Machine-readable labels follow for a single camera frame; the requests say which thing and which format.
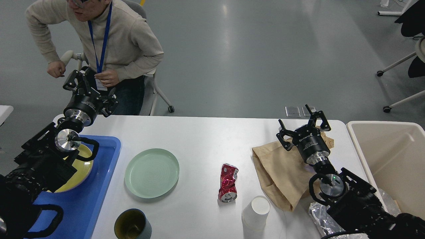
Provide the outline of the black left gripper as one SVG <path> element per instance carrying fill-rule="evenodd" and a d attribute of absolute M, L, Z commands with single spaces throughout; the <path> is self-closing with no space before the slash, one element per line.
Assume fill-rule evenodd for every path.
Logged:
<path fill-rule="evenodd" d="M 79 120 L 83 126 L 92 125 L 98 114 L 107 118 L 118 107 L 116 87 L 98 86 L 94 75 L 95 71 L 86 66 L 86 75 L 74 70 L 63 84 L 63 89 L 73 95 L 63 114 L 66 118 Z M 95 96 L 87 96 L 87 82 Z"/>

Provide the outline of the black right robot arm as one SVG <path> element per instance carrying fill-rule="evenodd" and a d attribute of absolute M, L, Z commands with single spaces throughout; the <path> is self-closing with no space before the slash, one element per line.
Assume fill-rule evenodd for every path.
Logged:
<path fill-rule="evenodd" d="M 327 206 L 328 215 L 343 228 L 324 238 L 364 233 L 369 239 L 423 239 L 423 219 L 409 213 L 391 215 L 370 183 L 346 168 L 335 170 L 328 159 L 330 149 L 321 136 L 331 130 L 328 120 L 322 111 L 305 107 L 310 114 L 308 123 L 291 131 L 279 119 L 281 127 L 276 136 L 287 151 L 295 146 L 302 160 L 313 167 L 315 174 L 308 183 L 310 196 Z"/>

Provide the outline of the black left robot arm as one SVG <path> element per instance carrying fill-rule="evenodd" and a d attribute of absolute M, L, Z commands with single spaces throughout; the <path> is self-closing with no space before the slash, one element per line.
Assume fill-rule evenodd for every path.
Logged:
<path fill-rule="evenodd" d="M 115 88 L 102 94 L 79 70 L 68 76 L 63 88 L 72 92 L 64 117 L 23 144 L 23 152 L 15 157 L 18 167 L 1 176 L 2 239 L 44 238 L 57 229 L 64 215 L 62 207 L 34 202 L 41 192 L 55 192 L 76 174 L 75 160 L 95 159 L 100 144 L 79 133 L 99 113 L 108 117 L 118 106 Z"/>

